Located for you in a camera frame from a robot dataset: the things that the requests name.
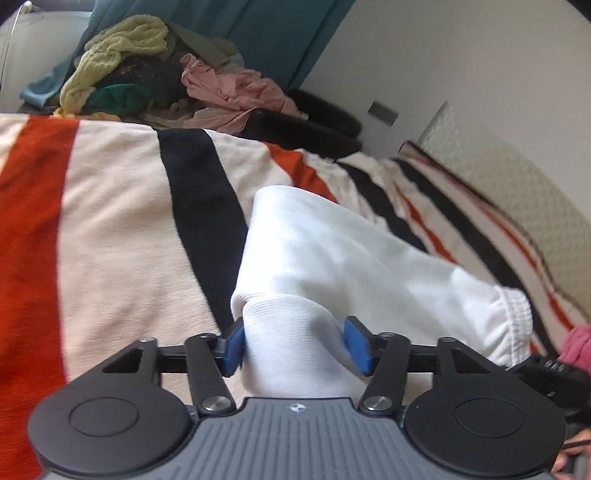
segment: white wall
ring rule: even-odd
[[[355,114],[376,156],[449,100],[591,219],[591,24],[566,0],[357,0],[303,88]],[[391,128],[375,99],[400,112]]]
[[[22,88],[50,73],[74,52],[89,18],[90,12],[42,12],[18,17],[2,78],[0,112],[15,112],[22,104],[18,97]],[[0,27],[0,57],[13,24],[14,18]]]

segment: metal screw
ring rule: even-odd
[[[392,407],[392,400],[388,397],[368,397],[363,401],[363,406],[370,411],[384,411]]]
[[[207,411],[222,411],[226,410],[232,405],[229,398],[217,395],[215,397],[209,397],[203,400],[201,406]]]

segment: black stripe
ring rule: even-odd
[[[197,129],[157,133],[178,235],[217,326],[226,333],[246,241],[242,208],[209,135]]]
[[[427,196],[441,214],[454,226],[497,281],[505,287],[517,288],[527,296],[531,305],[535,334],[540,339],[542,345],[544,345],[547,355],[557,357],[556,348],[552,344],[548,332],[546,332],[539,312],[531,301],[525,286],[503,255],[501,255],[491,241],[470,221],[456,204],[431,183],[428,178],[406,161],[400,159],[394,159],[394,161],[398,163],[406,178],[413,182],[422,194]]]
[[[413,233],[406,220],[396,215],[386,192],[379,185],[372,182],[371,177],[366,172],[345,163],[337,163],[347,172],[353,183],[355,183],[357,191],[367,200],[374,213],[386,220],[389,230],[394,235],[413,247],[427,252],[425,244]]]

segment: striped blanket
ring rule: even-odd
[[[2,115],[1,478],[38,474],[27,417],[66,381],[142,336],[170,345],[229,328],[254,195],[268,185],[309,190],[521,289],[535,351],[555,355],[587,321],[519,227],[412,144],[393,160],[332,163],[213,131]]]

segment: green cloth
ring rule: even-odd
[[[137,115],[151,105],[164,108],[170,99],[136,83],[120,83],[95,90],[88,98],[85,113],[105,112],[114,115]]]
[[[225,38],[204,37],[175,23],[167,23],[167,26],[166,43],[168,48],[159,55],[162,60],[169,58],[175,51],[189,49],[196,56],[202,58],[205,63],[215,68],[226,63],[232,55],[238,53],[236,45]]]

